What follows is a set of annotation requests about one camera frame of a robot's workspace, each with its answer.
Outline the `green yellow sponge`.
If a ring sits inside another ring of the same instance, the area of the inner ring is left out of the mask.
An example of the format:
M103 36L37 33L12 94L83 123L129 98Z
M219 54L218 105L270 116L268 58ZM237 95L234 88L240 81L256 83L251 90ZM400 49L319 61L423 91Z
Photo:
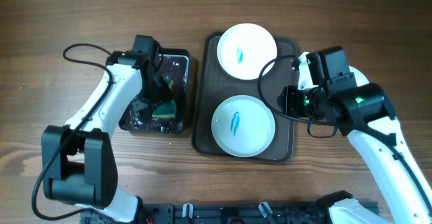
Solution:
M159 105L152 114L152 118L155 119L171 119L176 116L177 106L176 102L171 99L165 103Z

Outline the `white plate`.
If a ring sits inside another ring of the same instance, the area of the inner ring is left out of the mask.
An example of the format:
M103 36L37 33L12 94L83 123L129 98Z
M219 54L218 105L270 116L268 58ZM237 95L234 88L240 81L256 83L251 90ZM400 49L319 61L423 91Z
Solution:
M248 95L224 100L214 111L211 132L227 154L254 157L266 150L275 136L275 119L264 103Z
M226 30L217 43L220 66L230 76L239 80L255 80L266 74L270 67L264 65L277 57L273 36L257 24L243 23Z
M299 79L298 79L298 89L305 90L309 88L314 88L316 85L313 84L311 74L309 72L309 68L306 61L306 55L308 52L303 52L301 56L299 57L300 65L298 66L299 70ZM363 86L365 84L368 84L369 81L366 78L366 76L357 70L355 67L350 66L350 71L354 73L357 86Z

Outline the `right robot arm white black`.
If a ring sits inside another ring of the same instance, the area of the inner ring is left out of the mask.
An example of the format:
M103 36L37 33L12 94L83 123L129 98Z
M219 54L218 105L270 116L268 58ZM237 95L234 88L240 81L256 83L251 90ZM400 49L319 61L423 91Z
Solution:
M396 110L375 84L286 86L278 114L337 128L363 158L396 223L431 222L431 187L405 143Z

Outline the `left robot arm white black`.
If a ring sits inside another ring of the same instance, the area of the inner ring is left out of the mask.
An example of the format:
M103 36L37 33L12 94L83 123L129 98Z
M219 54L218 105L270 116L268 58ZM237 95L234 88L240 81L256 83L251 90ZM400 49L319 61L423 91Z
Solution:
M170 87L159 76L165 56L156 61L121 53L108 58L104 77L82 108L63 126L49 125L41 137L43 170L34 185L32 210L40 189L49 200L77 206L114 223L150 223L142 199L118 186L112 135L130 103L137 99L150 109L167 102Z

